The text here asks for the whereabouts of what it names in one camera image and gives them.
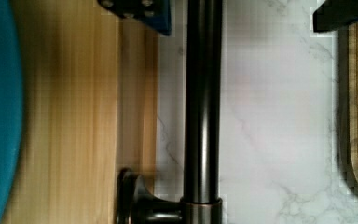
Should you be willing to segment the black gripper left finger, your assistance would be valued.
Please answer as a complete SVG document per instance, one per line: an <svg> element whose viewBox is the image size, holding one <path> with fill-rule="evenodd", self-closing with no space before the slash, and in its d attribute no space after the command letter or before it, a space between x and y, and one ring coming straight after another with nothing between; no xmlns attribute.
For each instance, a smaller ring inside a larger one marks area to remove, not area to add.
<svg viewBox="0 0 358 224"><path fill-rule="evenodd" d="M161 35L172 33L170 0L97 0L121 19L136 19Z"/></svg>

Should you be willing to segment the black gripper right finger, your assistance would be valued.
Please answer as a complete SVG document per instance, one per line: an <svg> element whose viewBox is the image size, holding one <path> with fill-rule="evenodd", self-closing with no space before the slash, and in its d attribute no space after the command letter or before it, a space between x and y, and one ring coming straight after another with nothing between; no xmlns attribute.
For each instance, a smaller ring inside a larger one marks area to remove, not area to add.
<svg viewBox="0 0 358 224"><path fill-rule="evenodd" d="M336 31L358 22L358 0L325 0L312 15L313 31Z"/></svg>

